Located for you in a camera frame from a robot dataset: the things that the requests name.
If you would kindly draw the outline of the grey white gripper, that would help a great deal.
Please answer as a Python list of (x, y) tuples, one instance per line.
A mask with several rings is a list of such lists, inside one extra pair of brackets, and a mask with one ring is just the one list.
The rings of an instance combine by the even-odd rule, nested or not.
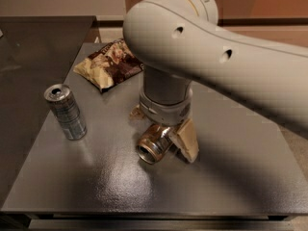
[(198, 155), (199, 147), (193, 120), (188, 118), (191, 112), (193, 91), (178, 104), (159, 104), (149, 99), (144, 90), (140, 93), (140, 105), (131, 111), (129, 118), (142, 120), (147, 116), (151, 121), (165, 125), (176, 126), (168, 134), (171, 141), (180, 149), (182, 155), (189, 163), (193, 163)]

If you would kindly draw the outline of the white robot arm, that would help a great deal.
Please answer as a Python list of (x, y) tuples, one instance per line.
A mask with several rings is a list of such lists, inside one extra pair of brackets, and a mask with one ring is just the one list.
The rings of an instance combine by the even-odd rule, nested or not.
[(215, 0), (143, 0), (126, 14), (124, 40), (144, 65), (140, 109), (182, 155), (199, 148), (190, 118), (192, 82), (287, 129), (308, 133), (308, 50), (218, 26)]

